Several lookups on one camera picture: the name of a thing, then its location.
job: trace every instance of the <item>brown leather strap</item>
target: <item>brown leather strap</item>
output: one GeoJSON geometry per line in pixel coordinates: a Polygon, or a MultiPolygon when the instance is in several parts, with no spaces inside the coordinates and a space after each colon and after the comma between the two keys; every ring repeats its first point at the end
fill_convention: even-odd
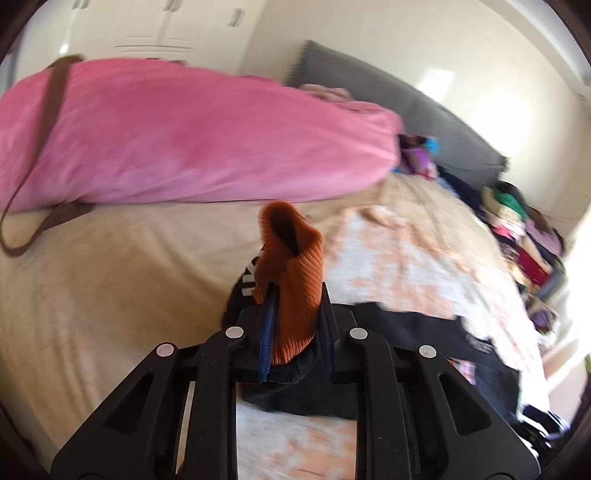
{"type": "Polygon", "coordinates": [[[80,215],[84,215],[93,209],[93,205],[80,202],[61,203],[52,210],[45,220],[43,220],[41,225],[39,225],[35,233],[26,244],[21,245],[20,247],[10,247],[4,240],[4,233],[2,231],[4,219],[10,211],[10,207],[18,195],[18,192],[21,191],[23,185],[26,183],[28,178],[31,176],[31,173],[35,169],[35,166],[39,161],[39,157],[43,152],[43,148],[49,139],[49,135],[57,123],[61,104],[66,92],[70,66],[82,60],[83,59],[80,56],[62,57],[50,65],[51,75],[49,81],[47,82],[45,97],[43,99],[43,105],[41,106],[37,139],[33,145],[33,149],[31,150],[29,169],[24,178],[18,184],[17,189],[10,197],[8,203],[6,204],[6,208],[2,212],[2,217],[0,218],[0,246],[2,247],[4,253],[6,253],[9,257],[20,257],[27,250],[29,250],[31,245],[44,231],[49,230],[50,228],[53,228],[57,225],[61,225],[62,223],[69,222],[70,220],[73,220],[80,215]]]}

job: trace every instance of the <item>upholstered headboard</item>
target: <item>upholstered headboard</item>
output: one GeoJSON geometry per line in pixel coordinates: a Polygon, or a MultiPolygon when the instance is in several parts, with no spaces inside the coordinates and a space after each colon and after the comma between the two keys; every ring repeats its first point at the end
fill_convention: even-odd
{"type": "Polygon", "coordinates": [[[341,52],[307,41],[286,85],[318,83],[342,87],[356,100],[398,113],[409,134],[439,139],[437,163],[472,187],[493,184],[506,158],[453,113],[408,83],[341,52]]]}

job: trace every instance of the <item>pink pillow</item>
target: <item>pink pillow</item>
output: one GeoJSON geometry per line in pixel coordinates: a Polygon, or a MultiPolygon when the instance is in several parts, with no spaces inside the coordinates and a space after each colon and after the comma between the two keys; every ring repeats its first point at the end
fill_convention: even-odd
{"type": "MultiPolygon", "coordinates": [[[[0,98],[0,206],[23,178],[48,71],[0,98]]],[[[260,77],[160,60],[72,66],[59,120],[12,211],[88,203],[325,199],[398,165],[402,120],[260,77]]]]}

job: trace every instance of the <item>orange knit beanie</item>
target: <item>orange knit beanie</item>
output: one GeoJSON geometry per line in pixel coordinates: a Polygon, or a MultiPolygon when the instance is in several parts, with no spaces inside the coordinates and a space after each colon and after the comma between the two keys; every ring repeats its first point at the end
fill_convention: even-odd
{"type": "Polygon", "coordinates": [[[252,294],[261,304],[269,282],[279,285],[273,365],[285,365],[316,334],[322,296],[322,234],[287,202],[272,202],[261,218],[264,243],[255,267],[252,294]]]}

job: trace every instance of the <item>pile of clothes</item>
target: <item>pile of clothes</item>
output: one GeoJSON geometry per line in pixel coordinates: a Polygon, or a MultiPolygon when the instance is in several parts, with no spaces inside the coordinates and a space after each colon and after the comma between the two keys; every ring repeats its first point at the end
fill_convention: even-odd
{"type": "Polygon", "coordinates": [[[564,277],[563,238],[550,227],[543,214],[527,205],[514,185],[498,181],[494,187],[485,187],[480,192],[433,160],[439,150],[435,138],[400,135],[399,140],[402,161],[395,172],[421,175],[438,182],[489,227],[539,333],[540,348],[552,347],[558,315],[537,296],[541,296],[544,286],[550,287],[545,290],[552,290],[554,283],[560,284],[556,280],[564,277]]]}
{"type": "Polygon", "coordinates": [[[515,186],[499,181],[494,188],[485,187],[482,210],[521,293],[535,295],[555,268],[563,269],[562,237],[515,186]]]}

